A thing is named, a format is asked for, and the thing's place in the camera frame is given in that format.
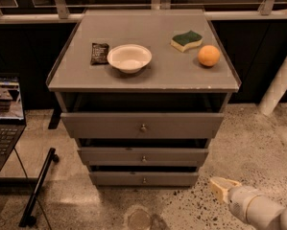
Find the grey drawer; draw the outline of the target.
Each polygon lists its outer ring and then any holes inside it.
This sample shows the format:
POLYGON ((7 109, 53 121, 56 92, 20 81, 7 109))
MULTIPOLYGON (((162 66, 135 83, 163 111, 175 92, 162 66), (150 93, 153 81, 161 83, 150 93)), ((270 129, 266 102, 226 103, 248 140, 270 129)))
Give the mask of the grey drawer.
POLYGON ((167 148, 81 148, 85 165, 200 167, 208 149, 167 148))
POLYGON ((193 186, 197 172, 91 172, 91 181, 96 186, 193 186))
POLYGON ((214 138, 222 113, 62 113, 72 138, 203 139, 214 138))

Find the black laptop stand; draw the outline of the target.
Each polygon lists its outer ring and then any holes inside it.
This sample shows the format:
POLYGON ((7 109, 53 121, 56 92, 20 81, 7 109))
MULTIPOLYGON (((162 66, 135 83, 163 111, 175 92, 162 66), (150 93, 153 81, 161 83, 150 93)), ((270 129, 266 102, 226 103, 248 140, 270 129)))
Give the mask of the black laptop stand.
POLYGON ((0 188, 28 188, 31 192, 21 220, 19 221, 19 227, 31 227, 36 224, 36 217, 32 215, 32 212, 36 203, 39 202, 38 195, 51 164, 58 163, 59 161, 60 159, 56 154, 56 150, 49 148, 38 177, 29 177, 28 175, 24 177, 0 177, 0 188))

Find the grey bottom drawer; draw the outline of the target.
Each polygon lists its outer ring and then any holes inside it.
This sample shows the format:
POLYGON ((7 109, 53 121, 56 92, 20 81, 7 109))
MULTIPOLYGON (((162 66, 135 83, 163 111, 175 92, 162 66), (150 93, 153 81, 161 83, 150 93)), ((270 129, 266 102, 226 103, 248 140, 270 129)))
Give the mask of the grey bottom drawer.
POLYGON ((91 172, 91 181, 96 186, 193 186, 197 172, 91 172))

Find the orange fruit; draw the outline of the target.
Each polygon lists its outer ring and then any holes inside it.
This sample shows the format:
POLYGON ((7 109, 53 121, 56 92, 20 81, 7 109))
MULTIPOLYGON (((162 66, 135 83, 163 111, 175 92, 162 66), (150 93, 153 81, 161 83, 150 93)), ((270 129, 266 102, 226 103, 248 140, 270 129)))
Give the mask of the orange fruit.
POLYGON ((212 45, 203 46, 198 52, 198 61, 206 67, 212 67, 220 59, 220 51, 212 45))

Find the grey top drawer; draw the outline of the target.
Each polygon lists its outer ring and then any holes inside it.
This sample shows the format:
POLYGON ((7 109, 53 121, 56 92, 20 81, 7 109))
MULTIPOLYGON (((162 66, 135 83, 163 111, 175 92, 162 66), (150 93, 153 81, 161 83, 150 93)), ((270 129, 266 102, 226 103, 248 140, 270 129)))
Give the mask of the grey top drawer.
POLYGON ((72 138, 203 139, 214 138, 222 113, 62 113, 72 138))

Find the grey drawer cabinet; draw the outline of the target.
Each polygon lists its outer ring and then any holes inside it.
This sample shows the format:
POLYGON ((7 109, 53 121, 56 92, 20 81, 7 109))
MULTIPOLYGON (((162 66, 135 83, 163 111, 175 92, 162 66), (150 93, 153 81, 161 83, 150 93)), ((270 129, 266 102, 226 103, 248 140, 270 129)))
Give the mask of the grey drawer cabinet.
MULTIPOLYGON (((212 68, 199 64, 197 52, 179 52, 174 35, 194 31, 203 44, 216 35, 199 10, 87 11, 71 35, 48 80, 62 113, 222 113, 240 81, 227 57, 212 68), (152 53, 151 62, 134 74, 109 64, 92 65, 93 43, 111 48, 138 44, 152 53)), ((81 148, 208 149, 203 139, 73 138, 81 148)), ((97 166, 89 173, 199 173, 200 167, 97 166)))

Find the round floor drain cover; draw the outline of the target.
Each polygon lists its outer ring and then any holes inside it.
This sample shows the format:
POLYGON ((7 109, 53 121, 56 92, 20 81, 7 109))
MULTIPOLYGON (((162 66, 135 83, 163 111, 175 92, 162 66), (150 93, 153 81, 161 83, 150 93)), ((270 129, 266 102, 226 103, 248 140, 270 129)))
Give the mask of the round floor drain cover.
POLYGON ((143 208, 132 209, 127 217, 128 230, 150 230, 152 217, 143 208))

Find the black snack packet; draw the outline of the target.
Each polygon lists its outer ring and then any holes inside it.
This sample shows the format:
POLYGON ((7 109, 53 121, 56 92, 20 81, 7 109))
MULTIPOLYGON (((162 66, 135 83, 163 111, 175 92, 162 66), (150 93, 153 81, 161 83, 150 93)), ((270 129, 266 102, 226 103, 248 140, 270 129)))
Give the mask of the black snack packet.
POLYGON ((93 43, 91 50, 92 65, 107 64, 108 63, 108 49, 109 45, 106 43, 93 43))

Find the white bowl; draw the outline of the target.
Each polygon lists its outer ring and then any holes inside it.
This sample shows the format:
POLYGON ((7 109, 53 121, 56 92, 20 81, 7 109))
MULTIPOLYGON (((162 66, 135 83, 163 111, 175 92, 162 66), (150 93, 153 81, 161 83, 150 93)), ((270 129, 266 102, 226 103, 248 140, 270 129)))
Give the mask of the white bowl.
POLYGON ((108 52, 108 63, 126 74, 134 74, 147 66, 152 60, 152 53, 136 44, 120 45, 108 52))

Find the black laptop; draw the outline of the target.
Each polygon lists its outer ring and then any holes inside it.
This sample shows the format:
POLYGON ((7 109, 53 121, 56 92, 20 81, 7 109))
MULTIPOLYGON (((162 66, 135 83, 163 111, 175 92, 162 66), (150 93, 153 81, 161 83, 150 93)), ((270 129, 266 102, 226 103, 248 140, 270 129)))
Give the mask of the black laptop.
POLYGON ((0 74, 0 171, 26 126, 20 79, 0 74))

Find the green yellow sponge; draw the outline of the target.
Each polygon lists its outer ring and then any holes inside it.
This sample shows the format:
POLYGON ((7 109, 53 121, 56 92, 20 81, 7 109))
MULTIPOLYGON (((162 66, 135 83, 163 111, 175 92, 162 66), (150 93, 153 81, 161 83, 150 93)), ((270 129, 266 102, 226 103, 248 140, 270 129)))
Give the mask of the green yellow sponge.
POLYGON ((203 42, 203 37, 193 31, 189 31, 184 34, 174 35, 171 39, 170 44, 179 50, 180 52, 185 52, 188 49, 199 47, 203 42))

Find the grey middle drawer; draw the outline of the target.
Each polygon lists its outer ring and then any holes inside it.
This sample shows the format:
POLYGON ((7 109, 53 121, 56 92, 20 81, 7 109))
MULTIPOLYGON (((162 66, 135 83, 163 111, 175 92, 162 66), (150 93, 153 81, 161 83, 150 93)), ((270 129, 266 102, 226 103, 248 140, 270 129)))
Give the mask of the grey middle drawer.
POLYGON ((167 148, 81 148, 85 165, 200 167, 208 149, 167 148))

